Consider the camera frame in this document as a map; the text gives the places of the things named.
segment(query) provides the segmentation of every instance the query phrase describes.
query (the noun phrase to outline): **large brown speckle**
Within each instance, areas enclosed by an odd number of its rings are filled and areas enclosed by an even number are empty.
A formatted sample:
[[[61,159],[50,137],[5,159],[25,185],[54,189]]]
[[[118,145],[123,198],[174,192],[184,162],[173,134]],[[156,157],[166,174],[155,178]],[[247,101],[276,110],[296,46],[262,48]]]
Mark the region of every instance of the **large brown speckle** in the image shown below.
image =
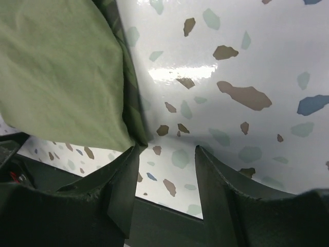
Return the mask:
[[[90,150],[89,147],[84,147],[84,151],[86,152],[88,157],[91,158],[92,160],[95,158],[94,153]]]
[[[246,135],[248,134],[248,130],[249,130],[249,124],[247,122],[243,122],[240,125],[241,131]]]
[[[227,81],[219,81],[217,86],[222,93],[228,94],[236,102],[254,111],[261,111],[272,105],[266,94],[259,92],[253,86],[235,87]]]
[[[278,142],[281,143],[281,142],[283,142],[283,137],[282,137],[281,135],[278,134],[278,136],[277,136],[277,140],[278,140]]]
[[[244,176],[252,179],[252,175],[254,175],[256,173],[256,170],[255,168],[242,168],[240,171],[239,171],[241,174],[243,174]]]
[[[65,143],[65,146],[73,152],[73,147],[69,143]]]
[[[225,45],[218,46],[215,50],[213,56],[216,60],[229,59],[231,57],[236,57],[239,54],[237,50],[232,47],[227,47]]]
[[[142,181],[143,181],[143,177],[140,173],[138,173],[137,182],[140,183]]]
[[[169,112],[171,113],[176,113],[177,109],[174,108],[171,104],[169,104],[168,102],[165,102],[166,108],[168,109]]]
[[[176,80],[179,81],[187,89],[190,89],[195,86],[195,83],[192,81],[192,79],[187,77],[177,78]]]
[[[165,185],[165,187],[169,191],[170,195],[172,195],[173,197],[175,197],[175,195],[176,195],[176,186],[172,182],[170,182],[169,180],[167,180],[167,179],[165,179],[163,181],[163,184]]]
[[[181,132],[184,132],[184,133],[187,133],[187,134],[190,134],[190,131],[182,124],[182,123],[179,123],[178,124],[178,129],[181,131]]]
[[[58,155],[55,152],[54,152],[54,155],[55,155],[56,158],[58,158],[60,160],[60,158],[58,157]]]
[[[159,129],[156,131],[159,136],[165,136],[168,134],[169,127],[167,125],[160,125]]]
[[[50,160],[53,161],[54,160],[54,157],[53,157],[52,153],[51,152],[48,152],[48,154],[49,154]]]
[[[153,151],[156,155],[160,155],[161,154],[161,150],[162,148],[160,146],[154,146],[153,147]]]
[[[186,21],[184,22],[184,29],[183,29],[185,37],[187,37],[189,35],[189,33],[192,31],[194,25],[195,25],[194,18],[186,19]]]

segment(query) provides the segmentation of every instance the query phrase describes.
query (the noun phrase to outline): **green cloth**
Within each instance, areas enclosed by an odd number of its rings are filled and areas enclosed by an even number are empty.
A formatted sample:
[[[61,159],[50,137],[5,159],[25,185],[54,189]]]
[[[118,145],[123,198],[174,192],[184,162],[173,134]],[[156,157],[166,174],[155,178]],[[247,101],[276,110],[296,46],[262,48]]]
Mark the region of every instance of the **green cloth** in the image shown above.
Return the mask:
[[[126,99],[132,90],[122,45],[90,0],[2,1],[2,118],[54,142],[125,151],[136,140],[145,147],[133,69],[134,104]]]

